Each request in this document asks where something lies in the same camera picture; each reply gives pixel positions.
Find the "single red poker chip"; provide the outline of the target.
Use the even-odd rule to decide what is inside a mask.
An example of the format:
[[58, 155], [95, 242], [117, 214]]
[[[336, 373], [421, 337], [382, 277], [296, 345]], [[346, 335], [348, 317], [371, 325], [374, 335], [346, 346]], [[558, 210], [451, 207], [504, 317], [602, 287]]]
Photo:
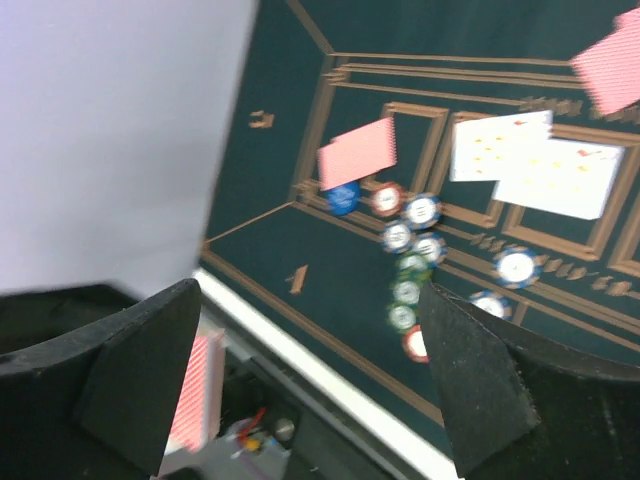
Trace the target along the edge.
[[371, 209], [380, 217], [397, 214], [404, 202], [402, 187], [395, 182], [386, 182], [376, 188], [371, 195]]

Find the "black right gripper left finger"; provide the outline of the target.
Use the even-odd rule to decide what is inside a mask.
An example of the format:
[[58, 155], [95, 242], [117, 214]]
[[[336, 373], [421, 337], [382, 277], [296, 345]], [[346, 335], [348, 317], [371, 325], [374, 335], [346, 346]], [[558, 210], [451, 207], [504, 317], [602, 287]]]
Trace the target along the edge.
[[159, 471], [199, 323], [184, 279], [135, 301], [107, 285], [1, 300], [1, 475]]

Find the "green poker chip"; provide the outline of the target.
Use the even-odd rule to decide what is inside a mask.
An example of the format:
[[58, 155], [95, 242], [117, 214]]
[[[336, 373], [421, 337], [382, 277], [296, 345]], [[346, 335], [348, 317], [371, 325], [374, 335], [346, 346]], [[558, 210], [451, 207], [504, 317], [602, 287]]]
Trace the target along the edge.
[[393, 301], [406, 306], [419, 303], [422, 283], [415, 278], [404, 278], [394, 281], [390, 287]]
[[413, 278], [417, 282], [429, 280], [432, 275], [431, 265], [420, 254], [406, 252], [398, 257], [397, 271], [399, 278]]
[[404, 334], [418, 323], [417, 307], [403, 303], [392, 303], [387, 308], [387, 323], [399, 334]]

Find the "red playing card deck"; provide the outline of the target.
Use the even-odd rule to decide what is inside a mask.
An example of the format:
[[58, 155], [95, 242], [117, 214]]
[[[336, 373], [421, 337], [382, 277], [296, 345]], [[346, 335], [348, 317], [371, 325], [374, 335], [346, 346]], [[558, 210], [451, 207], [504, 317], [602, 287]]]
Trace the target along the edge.
[[166, 455], [181, 449], [199, 452], [217, 436], [224, 367], [225, 332], [201, 331], [192, 345]]

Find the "blue poker chip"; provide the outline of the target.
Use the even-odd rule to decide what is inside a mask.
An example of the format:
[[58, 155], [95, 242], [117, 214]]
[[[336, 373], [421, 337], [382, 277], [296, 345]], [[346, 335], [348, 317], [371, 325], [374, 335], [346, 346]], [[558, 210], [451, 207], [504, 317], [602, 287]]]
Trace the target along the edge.
[[512, 308], [508, 299], [494, 291], [476, 292], [469, 296], [469, 302], [503, 320], [510, 320], [512, 317]]
[[394, 220], [385, 225], [381, 239], [385, 251], [400, 254], [410, 248], [413, 232], [404, 220]]
[[492, 275], [507, 289], [526, 288], [535, 283], [542, 272], [542, 262], [526, 247], [509, 247], [494, 257]]
[[413, 231], [425, 230], [438, 223], [442, 204], [432, 193], [416, 194], [403, 209], [403, 218]]
[[444, 238], [439, 234], [430, 232], [417, 235], [414, 239], [412, 250], [421, 255], [432, 268], [439, 266], [448, 253]]

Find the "blue small blind button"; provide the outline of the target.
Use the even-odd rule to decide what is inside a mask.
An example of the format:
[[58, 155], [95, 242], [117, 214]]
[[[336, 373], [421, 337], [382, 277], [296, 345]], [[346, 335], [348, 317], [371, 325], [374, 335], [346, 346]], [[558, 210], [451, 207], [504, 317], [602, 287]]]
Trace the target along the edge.
[[334, 216], [350, 214], [357, 208], [360, 196], [361, 190], [358, 181], [329, 189], [326, 192], [328, 210]]

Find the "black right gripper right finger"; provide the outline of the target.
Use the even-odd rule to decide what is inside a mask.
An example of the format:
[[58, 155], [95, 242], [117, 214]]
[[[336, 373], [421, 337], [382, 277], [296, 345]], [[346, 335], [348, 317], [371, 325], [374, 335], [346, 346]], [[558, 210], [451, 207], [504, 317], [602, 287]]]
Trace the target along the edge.
[[459, 477], [636, 479], [639, 369], [427, 282], [419, 321]]

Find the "red-backed playing card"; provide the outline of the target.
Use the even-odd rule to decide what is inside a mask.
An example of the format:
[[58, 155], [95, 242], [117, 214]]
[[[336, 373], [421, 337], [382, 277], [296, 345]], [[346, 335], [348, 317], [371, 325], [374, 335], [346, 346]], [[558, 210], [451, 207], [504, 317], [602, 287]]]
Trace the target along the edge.
[[384, 117], [339, 135], [318, 149], [320, 190], [362, 179], [396, 163], [394, 120]]
[[614, 25], [611, 34], [569, 61], [602, 115], [639, 100], [639, 8], [618, 15]]

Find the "red poker chip stack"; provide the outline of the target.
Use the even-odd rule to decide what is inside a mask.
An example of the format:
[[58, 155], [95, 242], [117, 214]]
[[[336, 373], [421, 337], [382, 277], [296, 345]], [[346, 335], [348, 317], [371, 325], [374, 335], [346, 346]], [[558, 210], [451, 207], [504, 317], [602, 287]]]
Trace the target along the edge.
[[419, 325], [414, 325], [405, 332], [402, 345], [405, 353], [412, 361], [424, 364], [429, 363], [429, 356]]

